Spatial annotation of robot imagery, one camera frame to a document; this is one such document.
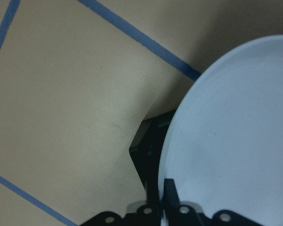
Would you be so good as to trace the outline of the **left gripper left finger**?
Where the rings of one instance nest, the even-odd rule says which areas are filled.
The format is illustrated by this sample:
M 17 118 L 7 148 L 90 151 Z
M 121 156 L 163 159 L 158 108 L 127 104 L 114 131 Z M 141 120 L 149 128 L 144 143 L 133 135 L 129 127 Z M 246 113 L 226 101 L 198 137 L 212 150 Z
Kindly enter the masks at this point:
M 146 203 L 136 212 L 126 213 L 124 217 L 104 211 L 82 223 L 83 226 L 159 226 L 161 225 L 161 208 L 158 185 L 146 184 Z

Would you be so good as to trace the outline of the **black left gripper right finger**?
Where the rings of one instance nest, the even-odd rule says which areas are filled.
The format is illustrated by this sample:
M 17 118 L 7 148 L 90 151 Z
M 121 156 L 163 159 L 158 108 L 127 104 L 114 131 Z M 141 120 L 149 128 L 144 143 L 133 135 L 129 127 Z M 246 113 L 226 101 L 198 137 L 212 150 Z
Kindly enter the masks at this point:
M 211 219 L 180 201 L 173 179 L 164 180 L 163 209 L 169 226 L 211 225 Z

